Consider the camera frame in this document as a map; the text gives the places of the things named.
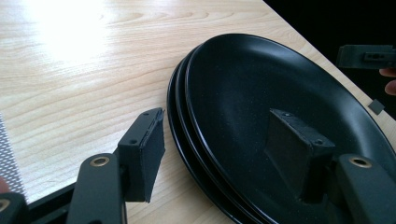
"black plate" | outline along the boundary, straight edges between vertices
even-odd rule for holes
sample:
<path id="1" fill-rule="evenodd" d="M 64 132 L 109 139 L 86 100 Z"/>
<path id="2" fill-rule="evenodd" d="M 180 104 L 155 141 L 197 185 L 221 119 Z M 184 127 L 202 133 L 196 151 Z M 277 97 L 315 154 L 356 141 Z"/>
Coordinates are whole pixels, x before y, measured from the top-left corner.
<path id="1" fill-rule="evenodd" d="M 183 130 L 181 128 L 181 123 L 176 109 L 175 86 L 178 68 L 179 65 L 171 77 L 167 96 L 167 114 L 169 126 L 176 142 L 178 152 L 190 171 L 192 177 L 195 179 L 202 191 L 227 217 L 229 217 L 235 223 L 250 223 L 251 220 L 236 206 L 234 206 L 218 188 L 216 188 L 216 185 L 206 174 L 204 168 L 195 158 L 194 153 L 190 149 L 189 143 L 187 142 L 187 139 L 184 136 Z"/>
<path id="2" fill-rule="evenodd" d="M 252 208 L 250 208 L 239 196 L 233 191 L 233 189 L 227 184 L 222 175 L 213 165 L 211 160 L 208 158 L 205 150 L 201 146 L 198 136 L 193 129 L 189 111 L 187 109 L 186 95 L 185 95 L 185 74 L 187 64 L 190 60 L 193 51 L 187 55 L 182 61 L 177 71 L 176 81 L 176 102 L 177 102 L 177 113 L 180 119 L 181 126 L 183 128 L 184 135 L 186 136 L 192 152 L 195 154 L 196 159 L 201 163 L 205 172 L 209 175 L 212 181 L 216 184 L 213 186 L 219 188 L 221 192 L 246 216 L 250 217 L 256 223 L 266 223 L 259 214 L 257 214 Z"/>
<path id="3" fill-rule="evenodd" d="M 192 55 L 186 97 L 193 126 L 213 164 L 263 217 L 325 223 L 323 204 L 294 200 L 264 154 L 270 108 L 296 115 L 336 144 L 396 179 L 393 149 L 360 103 L 326 71 L 274 41 L 221 35 Z"/>

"dark background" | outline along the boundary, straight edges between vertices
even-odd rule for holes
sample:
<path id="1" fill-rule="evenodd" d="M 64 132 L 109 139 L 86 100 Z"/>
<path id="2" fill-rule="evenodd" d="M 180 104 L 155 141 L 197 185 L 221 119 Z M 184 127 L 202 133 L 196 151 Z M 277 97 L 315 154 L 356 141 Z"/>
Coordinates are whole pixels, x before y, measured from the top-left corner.
<path id="1" fill-rule="evenodd" d="M 283 19 L 335 64 L 338 49 L 352 45 L 396 46 L 396 10 L 383 0 L 264 0 Z M 396 96 L 385 94 L 391 81 L 378 70 L 341 69 L 396 119 Z"/>

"wooden table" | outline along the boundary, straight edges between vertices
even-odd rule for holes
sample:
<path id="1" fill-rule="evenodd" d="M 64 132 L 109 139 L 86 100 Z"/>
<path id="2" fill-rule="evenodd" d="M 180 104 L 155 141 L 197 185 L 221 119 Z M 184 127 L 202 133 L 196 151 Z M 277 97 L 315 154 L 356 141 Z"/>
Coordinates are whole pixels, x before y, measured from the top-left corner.
<path id="1" fill-rule="evenodd" d="M 260 0 L 4 0 L 0 18 L 0 113 L 28 202 L 76 181 L 80 164 L 112 152 L 141 112 L 166 108 L 176 65 L 215 35 L 273 39 L 371 103 Z M 369 112 L 395 147 L 395 121 Z M 191 178 L 167 117 L 164 137 L 151 203 L 128 203 L 130 223 L 231 222 Z"/>

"black clamp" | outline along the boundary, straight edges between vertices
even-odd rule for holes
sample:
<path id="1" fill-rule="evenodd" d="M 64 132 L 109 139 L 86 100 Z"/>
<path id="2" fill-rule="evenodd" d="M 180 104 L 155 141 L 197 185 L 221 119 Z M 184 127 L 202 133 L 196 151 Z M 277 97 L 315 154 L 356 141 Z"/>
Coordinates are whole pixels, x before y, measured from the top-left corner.
<path id="1" fill-rule="evenodd" d="M 335 65 L 362 69 L 396 67 L 396 49 L 392 45 L 344 45 L 338 50 Z"/>
<path id="2" fill-rule="evenodd" d="M 326 198 L 330 223 L 396 223 L 395 181 L 377 162 L 334 149 L 291 113 L 271 110 L 265 153 L 297 201 Z"/>
<path id="3" fill-rule="evenodd" d="M 18 193 L 0 194 L 0 222 L 127 223 L 125 202 L 149 202 L 161 158 L 163 110 L 142 113 L 113 154 L 89 157 L 75 184 L 29 205 Z"/>

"metal grommet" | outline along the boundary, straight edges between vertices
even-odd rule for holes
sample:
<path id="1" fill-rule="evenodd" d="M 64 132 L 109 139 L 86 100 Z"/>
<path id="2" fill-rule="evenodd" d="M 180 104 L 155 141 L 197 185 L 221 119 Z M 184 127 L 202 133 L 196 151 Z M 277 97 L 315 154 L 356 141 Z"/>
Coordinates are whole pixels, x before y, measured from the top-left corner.
<path id="1" fill-rule="evenodd" d="M 11 201 L 8 199 L 0 199 L 0 212 L 6 210 L 6 208 L 11 204 Z"/>
<path id="2" fill-rule="evenodd" d="M 110 159 L 108 157 L 97 157 L 97 158 L 91 160 L 90 165 L 91 166 L 104 166 L 109 161 L 110 161 Z"/>
<path id="3" fill-rule="evenodd" d="M 351 157 L 349 158 L 349 161 L 350 163 L 361 168 L 371 168 L 373 166 L 369 161 L 361 157 Z"/>

